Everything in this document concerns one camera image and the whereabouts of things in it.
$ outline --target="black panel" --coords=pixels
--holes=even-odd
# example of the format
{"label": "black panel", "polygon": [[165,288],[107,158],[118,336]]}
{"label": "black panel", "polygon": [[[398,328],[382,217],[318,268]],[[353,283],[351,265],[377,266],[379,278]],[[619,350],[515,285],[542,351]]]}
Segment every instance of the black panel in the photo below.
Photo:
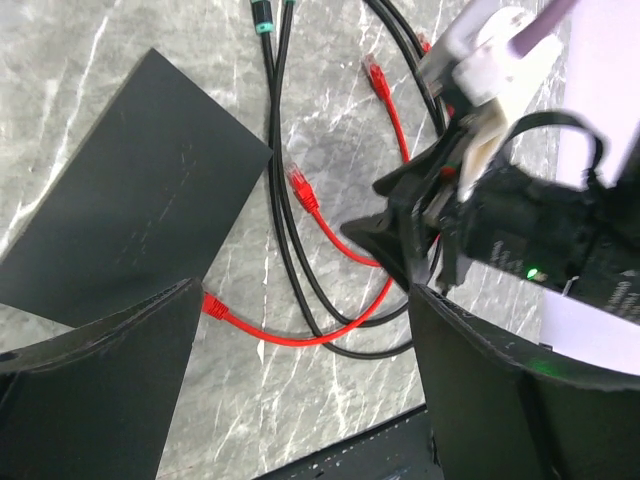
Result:
{"label": "black panel", "polygon": [[423,405],[259,480],[442,480]]}
{"label": "black panel", "polygon": [[0,360],[0,479],[155,479],[201,304],[182,282]]}
{"label": "black panel", "polygon": [[640,478],[640,377],[551,352],[426,287],[409,316],[447,480]]}
{"label": "black panel", "polygon": [[155,50],[0,266],[0,302],[70,326],[202,278],[270,150]]}

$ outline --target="black cable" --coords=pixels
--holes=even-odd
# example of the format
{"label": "black cable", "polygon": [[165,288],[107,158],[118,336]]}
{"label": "black cable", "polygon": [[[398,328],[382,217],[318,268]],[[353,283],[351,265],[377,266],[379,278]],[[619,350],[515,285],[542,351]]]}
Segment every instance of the black cable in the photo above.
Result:
{"label": "black cable", "polygon": [[413,45],[413,49],[416,51],[418,58],[422,58],[424,56],[424,50],[422,49],[422,44],[416,35],[416,32],[413,31],[407,19],[402,16],[400,11],[396,8],[396,6],[390,0],[379,0],[384,8],[386,8],[393,19],[398,23],[400,28],[404,31],[404,34],[409,39],[411,45]]}
{"label": "black cable", "polygon": [[[274,151],[274,157],[269,166],[269,197],[271,201],[271,210],[273,214],[274,221],[274,230],[276,232],[276,239],[278,241],[278,245],[280,247],[280,251],[282,254],[282,259],[285,264],[285,269],[287,271],[287,276],[289,277],[289,281],[294,290],[294,294],[298,304],[300,305],[300,309],[302,311],[303,317],[309,327],[311,328],[313,334],[315,336],[321,336],[322,330],[316,323],[313,318],[313,314],[309,305],[304,296],[304,292],[302,291],[302,287],[300,286],[300,282],[298,281],[298,277],[295,272],[295,266],[293,264],[291,253],[289,251],[289,246],[286,239],[286,232],[284,230],[282,214],[283,210],[285,215],[287,211],[291,213],[290,204],[288,202],[288,194],[286,192],[286,184],[284,178],[284,168],[282,165],[282,144],[281,144],[281,132],[280,132],[280,99],[282,95],[282,82],[283,82],[283,72],[286,63],[286,56],[288,50],[289,37],[291,33],[291,25],[293,20],[293,4],[291,2],[287,2],[284,10],[284,19],[283,19],[283,28],[281,33],[281,41],[278,51],[278,60],[275,66],[275,72],[272,77],[272,82],[270,86],[271,92],[271,112],[269,119],[269,145]],[[273,66],[273,54],[271,51],[271,43],[268,34],[263,34],[263,54],[265,57],[265,66],[267,70],[267,76],[270,76],[271,67],[269,64]],[[294,222],[294,239],[292,239],[292,243],[294,246],[299,244],[299,247],[302,247],[300,243],[300,239],[295,231],[295,222]],[[413,344],[411,341],[400,345],[396,348],[393,348],[386,352],[373,352],[373,353],[361,353],[361,352],[352,352],[349,350],[345,350],[343,348],[337,347],[333,344],[325,344],[324,347],[330,350],[333,353],[336,353],[341,356],[345,356],[352,359],[358,360],[381,360],[385,358],[394,357],[399,355],[407,350],[409,350]]]}
{"label": "black cable", "polygon": [[[370,5],[370,7],[378,14],[381,20],[385,23],[387,28],[389,28],[392,36],[398,43],[405,60],[407,61],[409,68],[412,71],[414,79],[418,84],[418,88],[425,100],[425,104],[429,110],[429,113],[436,125],[436,130],[444,131],[444,115],[442,112],[442,108],[440,104],[436,104],[431,97],[424,81],[419,76],[417,72],[417,62],[413,55],[411,54],[411,46],[406,43],[406,40],[402,37],[402,33],[398,30],[397,26],[394,23],[394,17],[401,27],[405,30],[407,37],[413,44],[413,47],[416,50],[416,54],[418,56],[422,56],[422,46],[420,45],[419,40],[415,36],[415,33],[410,28],[406,20],[402,17],[402,15],[395,9],[393,4],[391,4],[388,0],[380,0],[381,4],[375,3],[373,0],[365,0]],[[337,309],[333,306],[331,301],[326,297],[324,291],[321,286],[317,282],[315,275],[313,274],[313,270],[307,261],[306,254],[304,252],[304,247],[302,246],[302,242],[300,241],[300,237],[298,235],[295,219],[293,217],[293,212],[291,210],[291,204],[288,197],[288,192],[286,188],[286,178],[282,161],[282,145],[281,145],[281,131],[280,131],[280,100],[282,95],[282,82],[284,77],[284,67],[286,63],[286,56],[288,51],[289,38],[291,33],[291,26],[293,20],[293,3],[287,2],[285,6],[285,12],[283,16],[283,26],[281,33],[281,42],[279,46],[278,58],[276,65],[274,67],[273,62],[273,52],[271,47],[271,40],[268,34],[262,35],[262,47],[263,54],[265,57],[265,68],[267,71],[267,77],[269,79],[272,105],[271,105],[271,115],[270,115],[270,128],[269,128],[269,143],[271,147],[274,149],[274,158],[270,164],[269,168],[269,184],[270,184],[270,199],[271,199],[271,207],[274,216],[274,226],[276,230],[276,238],[278,240],[278,244],[280,250],[283,255],[283,261],[285,263],[285,267],[287,269],[287,275],[289,276],[290,282],[294,289],[296,299],[300,304],[301,310],[303,312],[303,316],[305,320],[309,324],[309,327],[313,331],[314,335],[320,336],[322,335],[322,331],[318,327],[313,315],[309,309],[308,303],[306,302],[306,298],[304,297],[304,293],[300,287],[300,283],[297,279],[297,275],[295,272],[295,266],[293,265],[291,259],[291,253],[289,251],[288,243],[286,240],[286,233],[284,232],[283,225],[283,215],[286,223],[287,230],[289,232],[291,242],[294,246],[294,250],[300,260],[300,263],[303,267],[305,275],[309,279],[312,288],[318,298],[321,300],[321,303],[325,306],[325,308],[341,323],[348,324],[352,320],[341,315]],[[439,245],[436,248],[436,256],[432,262],[432,269],[437,265],[437,258],[440,252]],[[396,312],[392,314],[385,315],[384,317],[378,319],[372,319],[365,322],[366,326],[376,326],[381,323],[386,323],[387,321],[397,317],[399,314],[406,311],[406,304],[398,309]],[[344,355],[350,358],[358,358],[358,359],[381,359],[388,358],[390,356],[398,355],[412,346],[411,341],[406,342],[399,347],[396,347],[388,352],[379,352],[379,353],[358,353],[358,352],[350,352],[335,345],[327,344],[326,348],[331,350],[334,353]]]}
{"label": "black cable", "polygon": [[[429,116],[433,121],[436,133],[439,137],[442,136],[447,128],[442,105],[440,104],[440,102],[436,102],[434,100],[433,96],[429,92],[429,89],[427,88],[427,85],[424,83],[424,80],[422,79],[422,76],[418,71],[418,62],[414,54],[412,53],[411,45],[407,43],[407,40],[402,35],[400,28],[395,23],[395,20],[389,13],[389,10],[387,10],[384,5],[380,3],[380,0],[364,0],[364,2],[369,5],[371,10],[373,10],[378,18],[380,18],[382,23],[384,23],[385,27],[387,27],[387,30],[389,30],[389,33],[398,45],[402,56],[409,66],[409,70],[411,70],[411,75],[413,76],[413,79],[418,86],[418,90],[420,90],[420,95],[422,96],[422,99],[427,107],[427,111],[429,112]],[[395,10],[395,12],[398,14],[398,16],[402,17],[400,15],[400,12],[398,12],[397,10]]]}
{"label": "black cable", "polygon": [[433,259],[431,260],[431,265],[429,266],[429,271],[431,272],[431,277],[433,278],[434,273],[436,272],[436,268],[438,268],[438,260],[440,259],[440,254],[442,253],[442,242],[438,238],[436,240],[436,249],[433,252]]}
{"label": "black cable", "polygon": [[[291,33],[291,21],[293,19],[293,9],[292,7],[290,8],[291,14],[289,15],[291,18],[289,19],[289,23],[287,23],[287,15],[284,16],[283,19],[283,26],[282,26],[282,35],[283,35],[283,39],[284,39],[284,35],[286,35],[286,40],[288,43],[288,39],[289,39],[289,35]],[[269,58],[273,58],[273,54],[272,54],[272,50],[271,50],[271,40],[269,38],[268,35],[262,35],[262,47],[263,47],[263,52],[264,52],[264,56],[265,56],[265,66],[267,68],[267,77],[268,78],[274,78],[274,75],[272,74],[272,70],[273,68],[278,68],[278,66],[276,65],[275,67],[273,66],[273,61],[272,60],[268,60]],[[280,51],[278,53],[278,59],[283,58],[281,56],[282,53],[282,48],[283,48],[283,42],[281,40],[280,43]],[[286,49],[284,50],[284,60],[286,61]],[[284,72],[284,68],[282,68],[282,73],[280,73],[280,71],[278,71],[275,74],[275,78],[277,80],[276,84],[271,85],[271,93],[272,93],[272,105],[275,105],[277,103],[278,105],[278,109],[279,109],[279,104],[280,104],[280,96],[281,96],[281,91],[282,91],[282,81],[283,81],[283,72]],[[280,119],[279,119],[279,110],[277,112],[278,117],[274,118],[271,117],[269,124],[270,124],[270,135],[275,135],[276,132],[272,131],[273,129],[275,129],[276,127],[279,129],[280,128]],[[280,157],[280,164],[277,166],[278,170],[277,172],[279,172],[279,176],[278,176],[278,182],[276,183],[276,191],[278,192],[279,195],[279,201],[280,201],[280,206],[281,209],[284,211],[284,218],[286,221],[286,225],[287,225],[287,230],[289,231],[289,236],[291,238],[291,243],[293,244],[294,250],[296,252],[296,255],[298,257],[298,260],[300,262],[300,265],[302,267],[302,270],[307,278],[307,280],[309,281],[309,284],[311,285],[311,288],[313,290],[313,292],[315,293],[315,295],[318,297],[318,300],[320,301],[320,303],[322,304],[322,306],[329,312],[329,314],[335,318],[338,322],[340,322],[343,325],[349,325],[350,323],[352,323],[354,321],[354,319],[348,318],[346,316],[344,316],[342,313],[340,313],[338,311],[338,309],[333,305],[333,303],[331,302],[331,300],[328,298],[328,296],[326,295],[326,293],[324,292],[322,286],[320,285],[320,283],[318,282],[317,277],[315,276],[314,272],[313,272],[313,268],[311,267],[311,265],[308,262],[307,259],[307,255],[304,251],[304,246],[302,245],[302,242],[300,240],[300,236],[298,234],[297,231],[297,227],[295,224],[295,218],[293,216],[293,211],[291,209],[291,203],[289,201],[289,195],[287,192],[287,187],[286,187],[286,178],[285,178],[285,172],[284,172],[284,168],[282,165],[282,150],[281,150],[281,142],[280,140],[277,140],[274,138],[273,139],[273,144],[270,144],[270,147],[272,149],[278,150],[277,155],[275,156],[279,156]],[[395,320],[396,318],[398,318],[400,315],[402,315],[403,313],[405,313],[407,311],[407,303],[405,302],[403,305],[401,305],[400,307],[398,307],[397,309],[393,310],[392,312],[382,315],[382,316],[378,316],[378,317],[374,317],[371,318],[369,320],[367,320],[366,322],[364,322],[360,328],[372,328],[372,327],[378,327],[380,325],[384,325],[392,320]]]}

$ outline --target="white plastic part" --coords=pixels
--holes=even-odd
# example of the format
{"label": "white plastic part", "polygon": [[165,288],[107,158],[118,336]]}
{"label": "white plastic part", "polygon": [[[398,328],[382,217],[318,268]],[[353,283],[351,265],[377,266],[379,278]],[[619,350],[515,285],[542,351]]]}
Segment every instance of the white plastic part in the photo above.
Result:
{"label": "white plastic part", "polygon": [[460,62],[452,75],[460,90],[479,107],[507,88],[519,61],[506,44],[492,38]]}
{"label": "white plastic part", "polygon": [[[498,78],[485,83],[487,88],[477,90],[487,92],[499,85],[499,92],[486,102],[481,108],[480,118],[475,120],[480,128],[463,159],[458,185],[458,199],[461,202],[471,197],[476,182],[486,171],[513,125],[524,115],[562,52],[562,44],[554,35],[542,40],[522,59],[517,59],[507,51],[508,40],[533,19],[534,16],[522,8],[505,7],[489,19],[476,38],[476,51],[492,45],[489,55],[491,60],[487,65],[496,68],[494,74]],[[499,45],[504,49],[501,54],[496,53]],[[480,81],[485,81],[488,76],[490,71],[487,69],[480,75]]]}

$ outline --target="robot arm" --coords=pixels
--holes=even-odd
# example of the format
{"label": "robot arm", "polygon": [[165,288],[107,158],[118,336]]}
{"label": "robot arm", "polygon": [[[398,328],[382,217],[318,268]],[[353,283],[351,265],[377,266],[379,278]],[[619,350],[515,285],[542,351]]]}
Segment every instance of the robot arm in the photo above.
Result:
{"label": "robot arm", "polygon": [[[538,54],[549,53],[552,43],[522,47],[527,54],[519,63],[498,62],[497,80],[477,76],[487,87],[476,88],[484,89],[484,96],[469,93],[464,75],[455,72],[465,64],[482,70],[482,62],[469,59],[487,45],[494,51],[511,49],[517,36],[524,35],[523,28],[532,25],[515,11],[497,10],[496,3],[471,2],[421,65],[431,88],[454,105],[456,115],[447,133],[410,164],[374,184],[388,199],[384,213],[349,222],[343,232],[405,290],[431,280],[432,247],[438,243],[442,270],[437,285],[445,292],[462,284],[471,263],[479,261],[640,321],[640,141],[617,185],[605,188],[597,176],[604,142],[596,132],[566,113],[538,112],[519,119],[536,82],[543,80],[540,73],[533,83],[523,81],[523,75],[530,80],[542,65],[536,48]],[[553,9],[568,8],[569,3],[553,1],[545,12],[557,16]],[[515,25],[509,35],[492,35],[504,30],[499,26],[504,27],[505,20]],[[485,65],[496,63],[488,59]],[[503,82],[504,72],[514,73],[513,79]],[[517,93],[525,100],[515,102]],[[580,129],[591,137],[593,157],[584,190],[533,178],[509,163],[515,136],[548,125]]]}

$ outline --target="red ethernet cable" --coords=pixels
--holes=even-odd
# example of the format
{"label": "red ethernet cable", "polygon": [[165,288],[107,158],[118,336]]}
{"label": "red ethernet cable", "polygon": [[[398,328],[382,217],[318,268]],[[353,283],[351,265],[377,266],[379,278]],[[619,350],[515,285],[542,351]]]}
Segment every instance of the red ethernet cable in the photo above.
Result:
{"label": "red ethernet cable", "polygon": [[389,82],[387,82],[382,68],[380,68],[380,65],[378,65],[372,53],[366,55],[362,59],[362,66],[364,67],[364,71],[366,72],[367,77],[369,77],[369,81],[371,82],[373,91],[376,92],[378,98],[382,100],[382,103],[384,103],[384,106],[389,113],[391,124],[393,125],[393,129],[396,132],[396,138],[398,139],[400,153],[402,154],[402,162],[408,163],[411,160],[411,155],[409,154],[407,139],[405,138],[404,131],[402,130],[402,124],[400,123],[398,111],[396,110],[396,106],[393,103],[393,97],[391,96],[391,88],[389,88]]}
{"label": "red ethernet cable", "polygon": [[300,205],[302,205],[302,207],[311,214],[327,238],[331,240],[331,243],[333,243],[338,250],[344,253],[351,260],[361,263],[362,265],[367,265],[369,267],[380,266],[380,264],[375,260],[355,253],[347,247],[335,233],[333,233],[331,227],[329,227],[320,213],[320,206],[318,205],[318,199],[313,192],[313,187],[311,187],[311,184],[307,181],[297,166],[292,164],[287,169],[287,177],[289,178],[289,183],[293,188],[293,193],[300,202]]}
{"label": "red ethernet cable", "polygon": [[[423,48],[425,48],[425,53],[428,52],[427,48],[430,49],[431,46],[428,42],[423,42]],[[398,112],[393,103],[393,98],[391,96],[391,89],[389,84],[382,72],[380,66],[375,62],[375,58],[373,55],[367,55],[363,61],[365,66],[365,70],[367,75],[371,81],[371,85],[378,95],[378,97],[383,101],[387,112],[389,113],[389,117],[391,119],[391,123],[396,133],[396,138],[398,140],[398,145],[400,147],[400,152],[402,154],[403,163],[407,163],[410,161],[409,147],[407,146],[407,141],[404,136],[404,131],[402,130],[402,124],[400,123],[400,118],[398,116]],[[318,200],[313,192],[313,188],[311,184],[304,177],[302,172],[295,166],[292,165],[288,171],[287,176],[289,178],[289,182],[291,187],[293,188],[293,192],[302,205],[302,207],[309,212],[314,220],[317,222],[318,226],[325,233],[327,238],[333,243],[333,245],[340,250],[343,254],[345,254],[348,258],[370,267],[379,267],[380,264],[375,260],[359,255],[351,250],[347,245],[345,245],[340,238],[331,230],[331,227],[327,224],[324,217],[320,213],[320,206],[318,204]],[[387,278],[380,294],[377,298],[371,303],[371,305],[360,315],[356,320],[351,322],[349,325],[340,328],[332,333],[323,335],[321,337],[313,337],[313,338],[287,338],[281,337],[278,335],[273,335],[264,330],[256,328],[247,322],[239,319],[234,314],[232,314],[225,304],[223,304],[220,300],[218,300],[213,295],[206,293],[204,298],[204,303],[202,306],[202,311],[214,318],[219,320],[224,320],[231,325],[239,328],[240,330],[248,333],[249,335],[258,338],[260,340],[264,340],[269,343],[273,343],[276,345],[282,345],[285,347],[311,347],[316,345],[322,345],[325,343],[332,342],[347,333],[355,330],[360,325],[362,325],[365,321],[373,315],[373,313],[378,309],[378,307],[382,304],[385,297],[389,293],[391,286],[393,285],[393,280],[391,277]]]}
{"label": "red ethernet cable", "polygon": [[259,328],[249,325],[244,320],[240,320],[229,311],[229,307],[227,307],[216,297],[208,293],[205,294],[202,311],[207,315],[217,318],[218,320],[224,320],[234,327],[239,328],[240,330],[248,333],[255,338],[264,340],[265,342],[275,343],[276,345],[282,345],[284,347],[312,347],[315,345],[322,345],[324,343],[329,343],[337,340],[338,338],[346,335],[347,333],[362,325],[377,310],[377,308],[380,306],[387,293],[391,289],[392,285],[393,280],[391,280],[391,278],[388,278],[387,282],[382,288],[382,291],[380,292],[380,295],[378,295],[378,298],[369,306],[369,308],[367,308],[367,310],[365,310],[362,315],[360,315],[360,317],[358,317],[357,320],[354,320],[346,327],[340,328],[335,332],[314,338],[287,338],[267,333],[264,330],[260,330]]}
{"label": "red ethernet cable", "polygon": [[424,54],[426,55],[427,53],[429,53],[431,51],[431,42],[429,42],[429,40],[427,39],[427,34],[424,32],[420,32],[416,34],[416,37],[418,38],[420,45],[422,45],[422,51],[424,52]]}

